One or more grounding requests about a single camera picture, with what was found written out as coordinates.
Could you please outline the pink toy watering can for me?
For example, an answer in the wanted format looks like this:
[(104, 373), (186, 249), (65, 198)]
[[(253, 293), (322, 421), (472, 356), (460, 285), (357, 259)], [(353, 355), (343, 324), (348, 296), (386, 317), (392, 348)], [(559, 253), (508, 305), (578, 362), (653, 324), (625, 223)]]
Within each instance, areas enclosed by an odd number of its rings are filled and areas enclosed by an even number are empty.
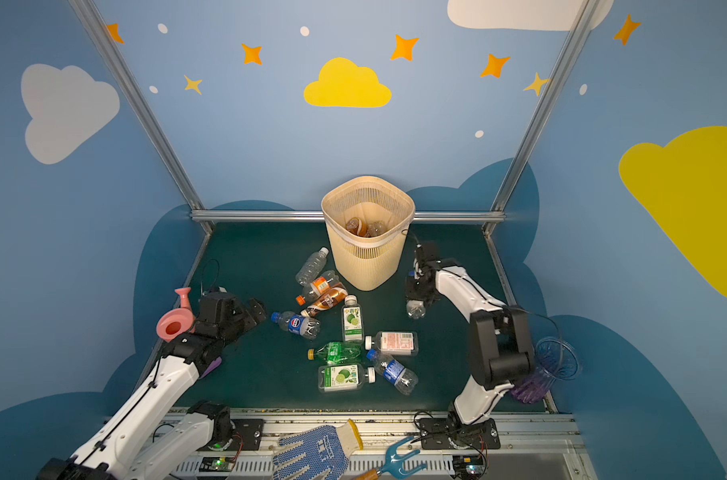
[(161, 340), (171, 342), (180, 334), (193, 330), (195, 317), (189, 302), (190, 292), (190, 287), (175, 289), (179, 297), (179, 306), (166, 312), (156, 324), (156, 334)]

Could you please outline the upright lime label bottle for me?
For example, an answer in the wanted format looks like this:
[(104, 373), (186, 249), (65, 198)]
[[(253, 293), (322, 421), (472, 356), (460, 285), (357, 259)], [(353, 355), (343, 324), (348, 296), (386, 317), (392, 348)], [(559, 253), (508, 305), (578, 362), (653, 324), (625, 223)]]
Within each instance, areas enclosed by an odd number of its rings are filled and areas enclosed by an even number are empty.
[(355, 295), (347, 295), (342, 308), (342, 334), (345, 342), (363, 342), (362, 311)]

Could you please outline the pink label white cap bottle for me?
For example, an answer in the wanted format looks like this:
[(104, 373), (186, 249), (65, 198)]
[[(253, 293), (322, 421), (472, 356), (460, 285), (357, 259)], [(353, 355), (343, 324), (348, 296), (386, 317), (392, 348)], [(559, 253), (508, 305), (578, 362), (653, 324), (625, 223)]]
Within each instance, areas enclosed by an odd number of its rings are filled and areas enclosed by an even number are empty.
[(365, 349), (392, 356), (413, 357), (419, 354), (419, 338), (415, 332), (381, 331), (373, 336), (365, 336)]

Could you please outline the beige plastic waste bin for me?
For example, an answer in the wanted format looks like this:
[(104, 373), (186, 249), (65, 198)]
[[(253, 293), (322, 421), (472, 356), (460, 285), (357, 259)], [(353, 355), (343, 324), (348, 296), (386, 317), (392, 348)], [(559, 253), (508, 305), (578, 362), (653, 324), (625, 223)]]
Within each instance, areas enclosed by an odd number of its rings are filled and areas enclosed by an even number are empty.
[[(328, 192), (321, 200), (321, 212), (335, 267), (348, 283), (371, 291), (395, 275), (415, 218), (411, 196), (379, 177), (359, 176)], [(345, 230), (353, 217), (367, 224), (383, 221), (389, 231), (375, 238), (358, 237)]]

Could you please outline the blue knitted work glove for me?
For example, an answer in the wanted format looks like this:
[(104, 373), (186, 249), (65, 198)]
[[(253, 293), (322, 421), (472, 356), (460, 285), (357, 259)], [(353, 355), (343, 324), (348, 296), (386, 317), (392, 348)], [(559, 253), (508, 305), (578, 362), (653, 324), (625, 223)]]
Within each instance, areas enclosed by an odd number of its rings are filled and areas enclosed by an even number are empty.
[(273, 479), (340, 479), (351, 455), (363, 448), (357, 426), (347, 420), (341, 426), (323, 425), (279, 439), (272, 458)]

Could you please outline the blue pepsi bottle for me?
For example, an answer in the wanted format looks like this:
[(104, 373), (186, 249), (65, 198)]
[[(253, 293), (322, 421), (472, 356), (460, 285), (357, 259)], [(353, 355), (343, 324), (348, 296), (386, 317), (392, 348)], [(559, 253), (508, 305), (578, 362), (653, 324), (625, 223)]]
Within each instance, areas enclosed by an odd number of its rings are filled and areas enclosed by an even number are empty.
[(318, 320), (291, 311), (273, 312), (270, 320), (278, 325), (282, 331), (308, 340), (317, 338), (320, 332), (320, 322)]

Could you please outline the clear bottle grey cap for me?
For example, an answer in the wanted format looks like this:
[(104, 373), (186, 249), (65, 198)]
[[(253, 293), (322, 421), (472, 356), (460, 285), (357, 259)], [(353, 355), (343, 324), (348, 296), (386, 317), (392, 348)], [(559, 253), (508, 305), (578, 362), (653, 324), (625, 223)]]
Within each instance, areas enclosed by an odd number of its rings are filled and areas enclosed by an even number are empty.
[(383, 221), (373, 221), (369, 224), (367, 224), (367, 233), (365, 233), (366, 238), (375, 238), (379, 237), (389, 231), (389, 226)]

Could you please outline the brown label bottle white cap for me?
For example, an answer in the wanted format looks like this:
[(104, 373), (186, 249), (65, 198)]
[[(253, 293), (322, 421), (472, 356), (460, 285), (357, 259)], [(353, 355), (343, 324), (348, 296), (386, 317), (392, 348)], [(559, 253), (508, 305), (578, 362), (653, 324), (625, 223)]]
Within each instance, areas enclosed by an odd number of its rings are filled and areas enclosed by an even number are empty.
[(367, 237), (369, 226), (367, 222), (359, 217), (353, 217), (345, 223), (345, 230), (358, 237)]

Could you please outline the lime label bottle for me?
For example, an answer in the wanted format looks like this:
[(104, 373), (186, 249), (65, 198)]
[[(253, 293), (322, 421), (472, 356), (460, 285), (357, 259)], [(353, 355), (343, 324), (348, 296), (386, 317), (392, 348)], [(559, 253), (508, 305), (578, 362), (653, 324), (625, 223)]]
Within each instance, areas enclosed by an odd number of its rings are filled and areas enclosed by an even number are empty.
[(324, 393), (357, 390), (375, 381), (375, 368), (360, 364), (327, 365), (318, 370), (318, 389)]
[(362, 311), (355, 295), (347, 295), (342, 308), (342, 334), (345, 342), (363, 342)]

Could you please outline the blue label water bottle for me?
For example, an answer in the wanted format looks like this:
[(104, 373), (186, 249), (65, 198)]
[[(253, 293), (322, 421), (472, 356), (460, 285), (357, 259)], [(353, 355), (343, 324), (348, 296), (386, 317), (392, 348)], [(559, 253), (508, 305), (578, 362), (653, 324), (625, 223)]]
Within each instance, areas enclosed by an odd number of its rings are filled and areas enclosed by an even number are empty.
[(373, 364), (377, 374), (383, 376), (387, 382), (397, 388), (399, 393), (405, 396), (411, 395), (419, 383), (417, 374), (391, 354), (371, 349), (367, 351), (367, 359)]

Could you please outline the clear plain plastic bottle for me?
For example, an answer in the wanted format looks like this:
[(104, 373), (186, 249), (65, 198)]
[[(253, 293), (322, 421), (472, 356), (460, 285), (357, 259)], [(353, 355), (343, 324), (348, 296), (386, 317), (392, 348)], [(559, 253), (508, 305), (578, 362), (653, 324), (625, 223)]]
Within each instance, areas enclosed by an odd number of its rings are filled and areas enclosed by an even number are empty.
[(327, 247), (321, 247), (317, 252), (313, 252), (295, 275), (296, 282), (301, 286), (307, 286), (312, 280), (315, 280), (321, 274), (328, 254)]

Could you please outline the green sprite bottle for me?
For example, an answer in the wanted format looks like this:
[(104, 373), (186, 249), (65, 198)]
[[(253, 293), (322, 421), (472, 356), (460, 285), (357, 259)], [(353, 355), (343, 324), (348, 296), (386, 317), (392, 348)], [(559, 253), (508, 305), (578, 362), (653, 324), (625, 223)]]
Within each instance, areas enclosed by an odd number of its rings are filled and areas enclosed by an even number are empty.
[(358, 342), (329, 342), (325, 346), (307, 351), (310, 361), (323, 361), (326, 365), (337, 366), (358, 363), (363, 358), (362, 344)]

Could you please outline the small blue cap bottle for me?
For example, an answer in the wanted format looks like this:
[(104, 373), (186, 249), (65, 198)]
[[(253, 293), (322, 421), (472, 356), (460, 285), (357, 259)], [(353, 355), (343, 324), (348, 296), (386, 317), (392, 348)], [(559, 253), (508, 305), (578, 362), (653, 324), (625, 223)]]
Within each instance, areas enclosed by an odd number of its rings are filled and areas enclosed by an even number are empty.
[(415, 272), (409, 271), (405, 279), (405, 295), (407, 296), (407, 315), (411, 319), (421, 319), (427, 314), (425, 302), (417, 299), (417, 280)]

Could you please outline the aluminium frame rail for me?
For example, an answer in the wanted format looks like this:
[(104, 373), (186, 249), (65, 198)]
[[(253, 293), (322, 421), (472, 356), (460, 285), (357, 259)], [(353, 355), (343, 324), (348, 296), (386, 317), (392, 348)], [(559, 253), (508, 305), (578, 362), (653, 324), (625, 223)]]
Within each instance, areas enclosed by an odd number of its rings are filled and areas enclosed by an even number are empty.
[(293, 310), (361, 176), (419, 212), (493, 210), (578, 1), (101, 1), (213, 232), (199, 277)]

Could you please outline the blue garden hand fork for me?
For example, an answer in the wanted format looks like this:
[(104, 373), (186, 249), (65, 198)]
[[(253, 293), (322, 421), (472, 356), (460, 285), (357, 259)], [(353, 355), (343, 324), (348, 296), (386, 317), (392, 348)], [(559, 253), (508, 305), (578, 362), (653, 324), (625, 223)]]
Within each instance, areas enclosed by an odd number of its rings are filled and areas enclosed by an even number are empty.
[(355, 477), (355, 480), (377, 480), (385, 474), (389, 474), (395, 479), (405, 480), (427, 469), (426, 463), (419, 463), (413, 468), (407, 467), (407, 460), (419, 455), (421, 450), (413, 450), (405, 455), (397, 453), (397, 449), (399, 449), (399, 447), (403, 447), (407, 444), (413, 444), (417, 442), (417, 440), (419, 440), (419, 438), (409, 436), (407, 438), (403, 438), (403, 440), (399, 440), (399, 442), (395, 444), (391, 444), (391, 446), (387, 448), (387, 452), (385, 452), (385, 463), (383, 463), (383, 466), (371, 469)]

